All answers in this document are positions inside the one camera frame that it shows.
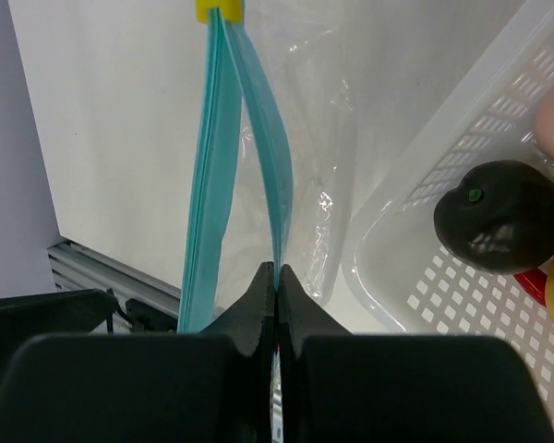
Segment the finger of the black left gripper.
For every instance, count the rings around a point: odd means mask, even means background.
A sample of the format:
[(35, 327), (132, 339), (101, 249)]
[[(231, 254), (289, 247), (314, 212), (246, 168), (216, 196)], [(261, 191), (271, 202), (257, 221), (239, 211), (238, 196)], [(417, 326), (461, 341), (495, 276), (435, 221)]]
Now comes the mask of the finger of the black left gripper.
[(0, 298), (0, 383), (25, 341), (50, 333), (91, 332), (118, 308), (112, 294), (96, 289)]

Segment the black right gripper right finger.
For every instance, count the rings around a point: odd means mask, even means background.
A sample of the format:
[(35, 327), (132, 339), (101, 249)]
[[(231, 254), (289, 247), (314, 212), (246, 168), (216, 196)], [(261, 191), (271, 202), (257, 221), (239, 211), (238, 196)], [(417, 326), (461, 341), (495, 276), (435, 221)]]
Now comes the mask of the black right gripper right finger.
[(523, 359), (476, 335), (355, 335), (289, 266), (276, 294), (287, 442), (553, 442)]

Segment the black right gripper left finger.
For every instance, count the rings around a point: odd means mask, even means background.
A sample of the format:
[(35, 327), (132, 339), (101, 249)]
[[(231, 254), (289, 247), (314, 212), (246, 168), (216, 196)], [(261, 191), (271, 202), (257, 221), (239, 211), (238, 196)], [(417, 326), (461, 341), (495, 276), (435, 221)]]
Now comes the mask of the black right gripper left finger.
[(273, 265), (191, 334), (49, 334), (14, 353), (0, 442), (269, 442)]

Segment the clear zip top bag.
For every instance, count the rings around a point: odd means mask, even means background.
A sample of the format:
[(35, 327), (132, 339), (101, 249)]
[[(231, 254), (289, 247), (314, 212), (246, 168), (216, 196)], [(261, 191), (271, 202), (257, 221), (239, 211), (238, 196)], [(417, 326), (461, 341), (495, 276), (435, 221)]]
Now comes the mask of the clear zip top bag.
[[(332, 407), (313, 346), (332, 344), (345, 329), (302, 288), (284, 264), (294, 201), (291, 151), (278, 106), (245, 29), (241, 1), (198, 1), (207, 28), (205, 91), (188, 215), (177, 330), (200, 347), (211, 383), (187, 433), (203, 442), (269, 442), (272, 380), (282, 388), (283, 435), (292, 442), (326, 440), (313, 406)], [(233, 193), (241, 118), (250, 120), (271, 228), (272, 259), (220, 316), (212, 314)]]

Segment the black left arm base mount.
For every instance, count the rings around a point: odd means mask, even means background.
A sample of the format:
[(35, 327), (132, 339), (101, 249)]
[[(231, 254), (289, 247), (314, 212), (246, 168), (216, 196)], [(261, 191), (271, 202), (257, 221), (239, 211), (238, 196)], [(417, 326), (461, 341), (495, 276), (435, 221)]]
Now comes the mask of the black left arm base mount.
[(126, 329), (129, 333), (176, 332), (177, 318), (136, 298), (126, 300), (125, 308), (117, 303), (117, 308), (105, 320), (107, 333), (116, 329)]

